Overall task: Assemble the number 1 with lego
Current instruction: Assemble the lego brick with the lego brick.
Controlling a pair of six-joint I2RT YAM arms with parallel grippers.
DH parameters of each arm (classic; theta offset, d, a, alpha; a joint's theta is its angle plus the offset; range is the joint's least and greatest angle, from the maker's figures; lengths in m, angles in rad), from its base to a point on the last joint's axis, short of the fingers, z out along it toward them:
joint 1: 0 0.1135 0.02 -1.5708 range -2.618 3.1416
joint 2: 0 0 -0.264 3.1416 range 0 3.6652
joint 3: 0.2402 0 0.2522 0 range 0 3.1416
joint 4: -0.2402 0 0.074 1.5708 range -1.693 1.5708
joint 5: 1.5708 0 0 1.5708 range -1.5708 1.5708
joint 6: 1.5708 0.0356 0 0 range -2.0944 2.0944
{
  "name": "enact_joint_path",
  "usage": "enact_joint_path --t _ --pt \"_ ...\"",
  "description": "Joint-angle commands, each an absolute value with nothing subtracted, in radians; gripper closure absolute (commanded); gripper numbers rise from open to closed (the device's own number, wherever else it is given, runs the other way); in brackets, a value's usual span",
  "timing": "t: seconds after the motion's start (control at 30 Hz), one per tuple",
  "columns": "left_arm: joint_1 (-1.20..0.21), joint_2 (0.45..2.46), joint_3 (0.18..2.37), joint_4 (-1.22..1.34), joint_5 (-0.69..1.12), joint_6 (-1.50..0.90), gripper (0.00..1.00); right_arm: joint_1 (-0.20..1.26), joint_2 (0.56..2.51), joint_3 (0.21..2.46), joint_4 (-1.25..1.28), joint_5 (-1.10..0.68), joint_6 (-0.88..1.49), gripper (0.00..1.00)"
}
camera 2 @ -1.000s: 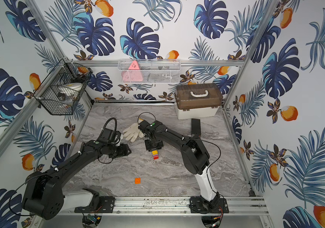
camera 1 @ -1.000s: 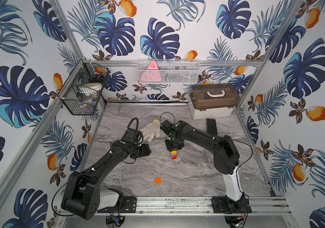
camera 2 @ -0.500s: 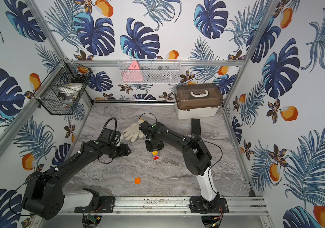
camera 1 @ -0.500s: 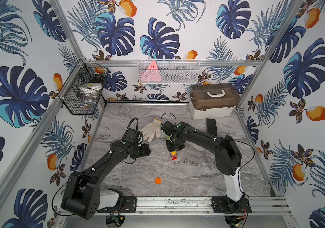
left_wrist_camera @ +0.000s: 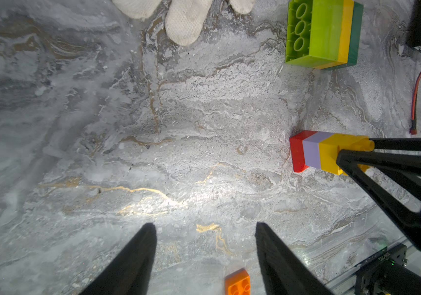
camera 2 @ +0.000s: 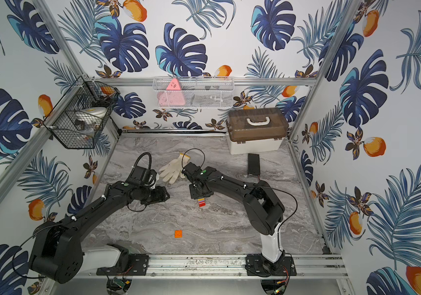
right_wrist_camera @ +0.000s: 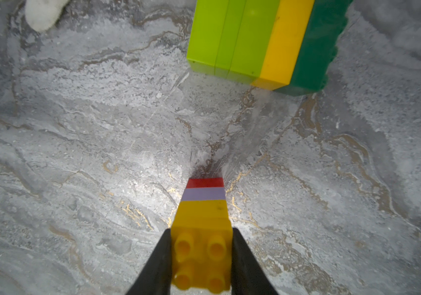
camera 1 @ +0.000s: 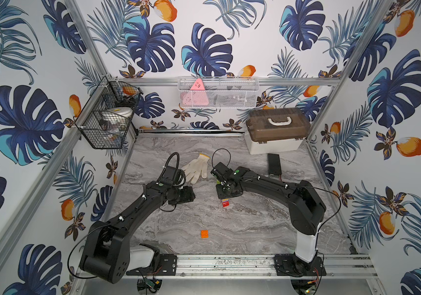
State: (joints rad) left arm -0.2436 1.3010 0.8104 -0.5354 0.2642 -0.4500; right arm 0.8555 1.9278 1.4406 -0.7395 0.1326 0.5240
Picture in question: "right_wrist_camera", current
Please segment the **lime green long lego brick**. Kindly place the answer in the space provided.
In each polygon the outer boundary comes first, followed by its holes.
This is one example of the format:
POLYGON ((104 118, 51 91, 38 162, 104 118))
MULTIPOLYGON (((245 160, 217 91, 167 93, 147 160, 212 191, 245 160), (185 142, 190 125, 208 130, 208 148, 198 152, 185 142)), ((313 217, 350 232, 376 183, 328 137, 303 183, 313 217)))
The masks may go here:
POLYGON ((277 0, 246 2, 228 80, 251 84, 260 76, 279 3, 277 0))

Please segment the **yellow long lego brick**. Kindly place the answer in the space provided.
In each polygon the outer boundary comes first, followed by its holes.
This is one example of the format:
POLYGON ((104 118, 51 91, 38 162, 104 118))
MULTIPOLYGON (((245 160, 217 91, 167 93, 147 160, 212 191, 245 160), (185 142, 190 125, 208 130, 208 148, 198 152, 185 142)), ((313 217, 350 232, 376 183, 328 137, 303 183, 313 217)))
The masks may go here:
POLYGON ((259 77, 252 85, 276 90, 290 84, 314 1, 282 0, 259 77))

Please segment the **yellow small lego brick front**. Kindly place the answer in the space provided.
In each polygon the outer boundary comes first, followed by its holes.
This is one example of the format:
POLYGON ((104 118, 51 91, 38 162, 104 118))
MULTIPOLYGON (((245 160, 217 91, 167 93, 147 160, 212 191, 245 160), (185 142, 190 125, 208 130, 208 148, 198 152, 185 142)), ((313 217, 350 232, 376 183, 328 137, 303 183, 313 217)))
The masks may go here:
POLYGON ((224 218, 175 220, 171 227, 172 283, 214 294, 231 285, 233 229, 224 218))

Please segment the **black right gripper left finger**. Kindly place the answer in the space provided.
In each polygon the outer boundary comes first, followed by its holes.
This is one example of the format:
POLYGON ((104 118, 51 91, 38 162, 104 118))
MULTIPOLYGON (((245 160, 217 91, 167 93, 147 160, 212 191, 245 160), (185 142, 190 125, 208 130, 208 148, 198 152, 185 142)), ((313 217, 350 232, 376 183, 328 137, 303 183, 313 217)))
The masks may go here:
POLYGON ((170 295, 171 281, 172 240, 166 229, 126 295, 170 295))

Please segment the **red lego brick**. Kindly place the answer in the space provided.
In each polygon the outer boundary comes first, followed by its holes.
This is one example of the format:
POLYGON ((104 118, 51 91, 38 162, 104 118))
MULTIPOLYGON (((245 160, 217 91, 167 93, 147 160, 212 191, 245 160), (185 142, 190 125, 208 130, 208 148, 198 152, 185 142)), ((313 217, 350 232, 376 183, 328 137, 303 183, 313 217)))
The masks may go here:
POLYGON ((223 178, 190 178, 187 182, 187 189, 193 188, 223 188, 223 178))

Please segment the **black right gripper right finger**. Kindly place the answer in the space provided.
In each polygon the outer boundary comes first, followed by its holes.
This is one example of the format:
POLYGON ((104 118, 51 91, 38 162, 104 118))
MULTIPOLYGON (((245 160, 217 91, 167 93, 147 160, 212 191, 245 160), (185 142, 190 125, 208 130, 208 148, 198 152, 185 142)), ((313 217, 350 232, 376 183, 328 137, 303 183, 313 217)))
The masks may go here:
POLYGON ((231 294, 278 295, 236 227, 233 228, 231 294))

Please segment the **purple small lego brick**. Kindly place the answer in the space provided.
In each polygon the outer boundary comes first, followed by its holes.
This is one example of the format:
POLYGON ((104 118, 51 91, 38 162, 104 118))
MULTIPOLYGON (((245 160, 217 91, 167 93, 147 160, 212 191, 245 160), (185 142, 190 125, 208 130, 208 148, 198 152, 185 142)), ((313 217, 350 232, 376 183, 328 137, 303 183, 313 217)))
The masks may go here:
POLYGON ((223 187, 214 188, 186 188, 182 195, 182 202, 226 200, 225 189, 223 187))

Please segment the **dark green lego brick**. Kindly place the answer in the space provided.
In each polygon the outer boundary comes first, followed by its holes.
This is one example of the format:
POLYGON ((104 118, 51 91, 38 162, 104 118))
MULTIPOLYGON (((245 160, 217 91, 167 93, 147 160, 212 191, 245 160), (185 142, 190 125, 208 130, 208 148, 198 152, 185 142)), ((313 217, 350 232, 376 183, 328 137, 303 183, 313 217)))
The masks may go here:
POLYGON ((345 29, 351 0, 316 0, 290 84, 276 89, 294 97, 321 91, 327 69, 338 53, 337 39, 345 29))

